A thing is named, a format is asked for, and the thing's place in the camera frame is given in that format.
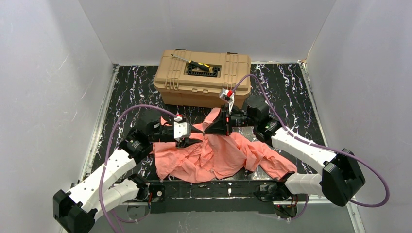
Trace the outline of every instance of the white enclosure wall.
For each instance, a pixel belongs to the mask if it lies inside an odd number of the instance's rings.
[[[59,231],[112,68],[77,0],[0,3],[0,232]]]
[[[113,63],[159,64],[165,49],[305,59],[335,0],[80,0]]]
[[[387,205],[359,207],[368,233],[411,232],[412,1],[338,0],[308,58],[329,144],[368,161],[391,189]],[[383,186],[363,169],[358,200],[377,203]]]

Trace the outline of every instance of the black marble surface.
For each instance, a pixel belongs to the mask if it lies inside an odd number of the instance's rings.
[[[158,66],[124,66],[119,68],[100,136],[98,150],[93,161],[92,171],[96,170],[104,162],[108,136],[119,116],[127,108],[136,104],[160,106],[171,112],[183,114],[192,124],[201,123],[210,112],[211,109],[208,108],[165,105],[160,97],[160,93],[153,86],[153,78],[157,68]],[[260,78],[262,85],[266,89],[266,94],[289,128],[309,140],[313,140],[318,144],[324,144],[299,64],[252,64],[251,73]],[[259,95],[256,82],[251,80],[251,84],[251,95]],[[120,124],[115,133],[110,153],[124,137],[124,133],[127,133],[134,126],[136,118],[141,111],[145,111],[145,109],[133,111]],[[251,141],[256,140],[252,134],[251,127],[235,130]],[[316,173],[307,164],[297,160],[285,151],[275,150],[296,164],[299,173]],[[148,180],[159,180],[155,170],[154,156],[148,156],[147,159],[143,160],[141,164],[137,165],[126,176],[136,172]],[[167,179],[177,180],[177,178],[172,176],[169,176]],[[254,172],[242,169],[233,177],[228,177],[225,180],[269,179],[271,178],[263,169],[258,167]]]

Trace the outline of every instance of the tan toolbox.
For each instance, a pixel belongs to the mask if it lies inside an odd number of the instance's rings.
[[[211,71],[199,70],[171,54],[208,64]],[[232,89],[249,73],[250,58],[247,55],[166,50],[153,84],[165,104],[213,108],[224,104],[219,98],[222,88]],[[249,94],[250,78],[247,77],[236,90],[235,105],[241,108]]]

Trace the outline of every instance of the cable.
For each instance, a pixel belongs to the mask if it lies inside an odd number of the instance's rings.
[[[115,233],[119,233],[115,227],[115,225],[113,224],[112,220],[109,218],[109,215],[107,214],[106,211],[106,207],[104,206],[104,202],[103,202],[103,179],[104,179],[104,173],[106,172],[106,166],[107,166],[107,162],[109,160],[109,153],[110,153],[110,146],[112,145],[112,140],[113,140],[113,135],[117,129],[117,127],[119,126],[120,122],[123,120],[123,118],[132,110],[137,109],[137,108],[153,108],[156,109],[158,111],[161,111],[163,113],[166,113],[172,117],[177,117],[176,114],[173,114],[163,108],[159,108],[156,106],[151,106],[151,105],[147,105],[147,104],[139,104],[139,105],[135,105],[132,106],[128,109],[126,109],[126,111],[124,111],[121,116],[119,117],[119,119],[116,121],[115,125],[112,128],[112,132],[109,135],[109,142],[107,144],[107,149],[106,149],[106,156],[104,158],[104,166],[103,166],[103,171],[102,171],[102,176],[100,177],[100,183],[99,183],[99,202],[100,202],[100,206],[102,208],[103,211],[103,215],[104,217],[107,219],[107,222],[109,223],[110,227],[112,228],[112,230]]]
[[[111,214],[113,215],[113,217],[115,218],[115,220],[116,220],[116,222],[117,222],[117,225],[118,225],[118,226],[120,227],[120,229],[121,229],[121,232],[124,233],[124,228],[123,228],[123,226],[121,225],[120,220],[119,220],[119,217],[117,217],[115,210],[114,210],[114,209],[111,210],[110,213],[111,213]]]
[[[308,201],[309,201],[309,195],[306,194],[305,205],[303,206],[302,211],[301,211],[298,215],[296,215],[295,217],[290,217],[290,218],[284,219],[284,218],[273,217],[273,216],[268,216],[268,215],[259,214],[259,213],[256,213],[256,214],[257,214],[257,215],[260,215],[260,216],[263,216],[263,217],[269,217],[269,218],[273,218],[273,219],[277,219],[277,220],[279,220],[279,219],[285,220],[285,221],[295,220],[295,219],[299,218],[300,216],[302,216],[302,214],[305,212],[306,207],[308,206]]]
[[[290,207],[295,207],[295,206],[297,206],[297,203],[299,202],[299,196],[296,195],[296,202],[295,202],[295,204],[293,203],[294,200],[295,200],[295,198],[293,197],[293,201],[292,201],[292,204],[290,205]]]
[[[292,203],[288,207],[291,207],[294,202],[295,202],[295,196],[292,197]]]
[[[280,212],[282,212],[284,215],[287,215],[287,216],[289,216],[289,217],[293,217],[292,215],[290,215],[287,211],[285,211],[285,210],[284,210],[283,208],[281,208],[281,207],[278,207],[277,210],[280,211]]]
[[[116,212],[114,211],[114,209],[111,210],[111,214],[112,214],[117,220],[119,220],[120,222],[124,222],[124,223],[137,223],[137,222],[140,222],[140,221],[142,221],[143,219],[145,219],[145,218],[147,217],[147,215],[150,214],[150,212],[149,212],[148,214],[146,214],[145,216],[141,217],[141,218],[132,219],[132,220],[126,220],[126,219],[123,219],[123,218],[117,216],[117,214],[116,214]]]
[[[277,114],[275,108],[274,108],[274,107],[272,106],[272,104],[270,103],[269,98],[268,98],[268,96],[267,96],[266,93],[265,93],[265,88],[262,86],[262,84],[260,83],[260,80],[259,80],[254,74],[246,74],[245,76],[243,76],[243,78],[241,78],[240,81],[239,81],[239,82],[236,84],[236,86],[233,88],[233,90],[232,90],[233,93],[236,92],[236,89],[237,89],[238,86],[243,82],[243,80],[246,79],[246,78],[249,77],[249,76],[252,77],[252,78],[254,78],[254,79],[256,80],[256,82],[259,84],[260,90],[261,90],[264,98],[266,99],[266,102],[268,103],[271,111],[272,111],[273,114],[277,117],[277,120],[280,122],[280,125],[282,125],[282,128],[285,129],[285,130],[288,132],[289,135],[293,136],[293,137],[294,137],[296,140],[298,140],[299,142],[308,144],[308,145],[313,146],[313,147],[316,147],[316,148],[321,148],[321,149],[324,149],[324,150],[330,150],[330,151],[333,151],[333,152],[335,152],[335,153],[343,154],[343,155],[345,155],[345,156],[347,156],[347,157],[349,157],[349,158],[352,158],[352,159],[358,161],[359,163],[365,165],[365,167],[367,167],[369,170],[371,170],[371,171],[380,179],[380,181],[382,182],[383,186],[385,187],[385,198],[383,199],[383,201],[381,201],[381,202],[379,202],[379,203],[377,203],[377,204],[365,204],[365,203],[357,202],[357,201],[355,201],[355,200],[349,200],[350,202],[352,202],[352,203],[354,203],[354,204],[356,204],[356,205],[360,205],[360,206],[363,206],[363,207],[369,207],[369,208],[380,207],[380,206],[383,206],[384,204],[386,204],[386,203],[388,202],[389,196],[390,196],[388,183],[386,183],[385,179],[382,177],[382,175],[380,175],[380,174],[378,173],[378,171],[376,171],[374,168],[372,168],[371,166],[369,166],[365,161],[363,161],[362,159],[360,159],[360,158],[358,158],[358,157],[355,157],[355,156],[353,156],[353,155],[351,155],[351,154],[349,154],[349,153],[343,152],[343,151],[341,151],[341,150],[338,150],[338,149],[335,149],[335,148],[326,147],[326,146],[322,146],[322,145],[318,145],[318,144],[314,144],[314,143],[308,141],[308,140],[305,139],[305,138],[303,139],[303,138],[297,136],[298,134],[294,133],[292,130],[290,130],[288,127],[286,127],[285,123],[283,123],[282,119],[281,119],[281,118],[279,117],[279,115]]]
[[[147,207],[150,209],[150,201],[152,200],[152,193],[150,193],[149,200],[147,201]]]

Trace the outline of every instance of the toolbox lid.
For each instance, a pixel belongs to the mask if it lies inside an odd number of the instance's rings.
[[[172,57],[171,54],[188,61],[204,63],[211,67],[219,67],[217,77],[188,75],[188,63]],[[236,53],[207,53],[187,50],[166,50],[154,78],[155,87],[171,92],[191,91],[197,93],[220,93],[222,88],[233,89],[237,82],[250,73],[250,58]],[[250,93],[250,77],[247,77],[237,88],[236,95]]]

